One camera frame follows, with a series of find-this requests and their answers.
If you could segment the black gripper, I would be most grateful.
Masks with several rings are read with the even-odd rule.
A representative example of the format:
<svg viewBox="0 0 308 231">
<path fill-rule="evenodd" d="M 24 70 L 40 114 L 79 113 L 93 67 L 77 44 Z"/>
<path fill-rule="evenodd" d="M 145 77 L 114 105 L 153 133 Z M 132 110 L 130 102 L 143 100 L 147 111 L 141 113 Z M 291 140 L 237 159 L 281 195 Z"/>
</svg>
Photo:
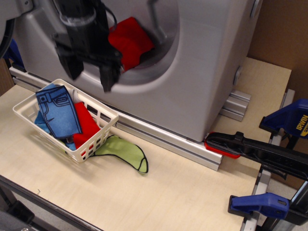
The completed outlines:
<svg viewBox="0 0 308 231">
<path fill-rule="evenodd" d="M 70 79 L 76 80 L 84 70 L 84 63 L 99 67 L 104 92 L 110 92 L 120 77 L 122 54 L 109 40 L 107 17 L 61 16 L 65 34 L 53 36 L 60 63 Z"/>
</svg>

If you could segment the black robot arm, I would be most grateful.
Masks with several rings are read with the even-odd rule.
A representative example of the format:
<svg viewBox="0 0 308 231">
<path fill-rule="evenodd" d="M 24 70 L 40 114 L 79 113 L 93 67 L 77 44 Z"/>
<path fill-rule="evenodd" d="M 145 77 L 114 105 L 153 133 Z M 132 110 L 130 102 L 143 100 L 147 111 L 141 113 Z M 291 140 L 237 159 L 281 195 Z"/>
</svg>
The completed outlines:
<svg viewBox="0 0 308 231">
<path fill-rule="evenodd" d="M 54 34 L 56 52 L 67 75 L 77 79 L 84 63 L 97 66 L 105 92 L 110 92 L 122 71 L 122 53 L 109 40 L 107 14 L 111 10 L 101 0 L 57 0 L 64 34 Z"/>
</svg>

